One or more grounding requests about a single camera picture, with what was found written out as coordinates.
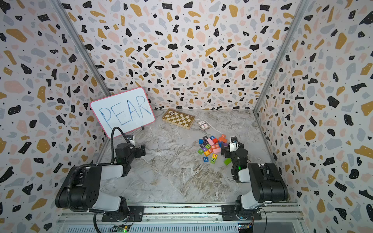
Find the long orange block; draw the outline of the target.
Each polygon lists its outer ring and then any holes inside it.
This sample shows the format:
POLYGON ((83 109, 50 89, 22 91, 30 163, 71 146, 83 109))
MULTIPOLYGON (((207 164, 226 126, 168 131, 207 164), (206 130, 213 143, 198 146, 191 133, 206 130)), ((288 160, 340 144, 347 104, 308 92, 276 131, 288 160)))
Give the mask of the long orange block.
POLYGON ((224 137, 220 137, 220 138, 218 138, 218 140, 219 140, 220 142, 227 143, 227 139, 224 138, 224 137))

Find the long green block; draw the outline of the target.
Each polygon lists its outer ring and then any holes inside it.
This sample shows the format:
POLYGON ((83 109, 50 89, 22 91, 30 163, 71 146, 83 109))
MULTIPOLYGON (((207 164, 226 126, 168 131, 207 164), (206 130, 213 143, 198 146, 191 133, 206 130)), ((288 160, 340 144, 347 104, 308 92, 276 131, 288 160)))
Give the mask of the long green block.
POLYGON ((225 164, 226 166, 228 166, 230 163, 232 163, 231 158, 227 158, 227 159, 224 160, 224 164, 225 164))

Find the white board pink frame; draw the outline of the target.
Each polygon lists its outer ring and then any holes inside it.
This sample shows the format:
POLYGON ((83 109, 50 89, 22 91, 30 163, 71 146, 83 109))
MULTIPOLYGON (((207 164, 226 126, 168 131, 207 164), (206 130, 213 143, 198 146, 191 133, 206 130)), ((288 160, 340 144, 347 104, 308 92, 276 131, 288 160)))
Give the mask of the white board pink frame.
POLYGON ((93 101, 90 108, 110 139, 120 135, 119 131, 111 135, 115 127, 129 133, 155 122, 153 110, 142 87, 93 101))

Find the playing card box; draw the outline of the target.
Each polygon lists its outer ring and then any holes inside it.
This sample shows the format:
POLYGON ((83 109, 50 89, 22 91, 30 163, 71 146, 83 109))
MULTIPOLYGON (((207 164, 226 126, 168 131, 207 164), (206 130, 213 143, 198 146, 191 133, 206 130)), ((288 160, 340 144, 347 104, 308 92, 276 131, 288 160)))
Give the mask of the playing card box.
POLYGON ((198 121, 197 124, 201 128, 201 130, 203 130, 203 131, 210 128, 209 125, 207 124, 207 122, 205 122, 204 120, 198 121))

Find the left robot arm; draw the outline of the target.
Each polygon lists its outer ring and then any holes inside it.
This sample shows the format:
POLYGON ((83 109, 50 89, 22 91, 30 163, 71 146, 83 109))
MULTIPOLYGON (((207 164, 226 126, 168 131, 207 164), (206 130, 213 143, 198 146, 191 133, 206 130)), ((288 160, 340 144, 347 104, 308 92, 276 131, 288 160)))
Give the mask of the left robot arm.
POLYGON ((106 194, 100 187, 103 181, 126 177, 133 160, 146 155, 146 147, 121 143, 114 153, 112 163, 73 167, 56 195, 56 207, 76 213, 100 213, 104 215, 102 221, 141 221, 131 212, 125 197, 106 194))

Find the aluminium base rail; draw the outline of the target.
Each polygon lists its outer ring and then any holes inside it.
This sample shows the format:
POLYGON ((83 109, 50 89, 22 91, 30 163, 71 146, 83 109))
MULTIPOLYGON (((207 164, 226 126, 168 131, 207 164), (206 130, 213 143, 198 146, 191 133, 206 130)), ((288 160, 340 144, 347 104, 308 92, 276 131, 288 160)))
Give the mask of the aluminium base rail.
POLYGON ((239 217, 233 203, 135 203, 124 221, 65 210, 57 233, 306 233, 296 203, 273 203, 239 217))

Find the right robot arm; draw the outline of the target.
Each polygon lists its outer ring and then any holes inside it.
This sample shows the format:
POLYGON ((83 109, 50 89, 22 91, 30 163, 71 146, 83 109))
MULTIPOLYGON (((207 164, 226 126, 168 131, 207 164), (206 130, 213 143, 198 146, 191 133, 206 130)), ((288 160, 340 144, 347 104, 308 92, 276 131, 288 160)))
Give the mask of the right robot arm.
POLYGON ((251 190, 238 196, 234 205, 223 205, 224 221, 261 220, 259 208, 288 199, 287 186, 275 163, 250 163, 248 151, 240 143, 221 147, 221 154, 231 159, 232 178, 238 183, 249 183, 251 190))

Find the long pink block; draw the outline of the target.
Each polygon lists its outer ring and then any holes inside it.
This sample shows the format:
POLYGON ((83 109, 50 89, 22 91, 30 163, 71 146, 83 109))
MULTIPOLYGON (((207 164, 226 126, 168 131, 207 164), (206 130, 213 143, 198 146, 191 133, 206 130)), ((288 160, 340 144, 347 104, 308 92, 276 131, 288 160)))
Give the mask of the long pink block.
POLYGON ((211 145, 211 146, 213 146, 213 145, 215 144, 215 143, 214 143, 211 139, 209 139, 209 138, 207 139, 207 142, 208 142, 208 144, 211 145))

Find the wooden chess board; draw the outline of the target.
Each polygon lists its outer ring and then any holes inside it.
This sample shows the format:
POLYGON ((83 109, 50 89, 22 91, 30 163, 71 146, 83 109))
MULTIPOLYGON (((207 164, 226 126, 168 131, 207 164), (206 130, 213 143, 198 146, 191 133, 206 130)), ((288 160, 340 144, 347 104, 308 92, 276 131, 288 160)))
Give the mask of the wooden chess board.
POLYGON ((168 109, 161 119, 166 123, 189 130, 195 120, 195 116, 174 109, 168 109))

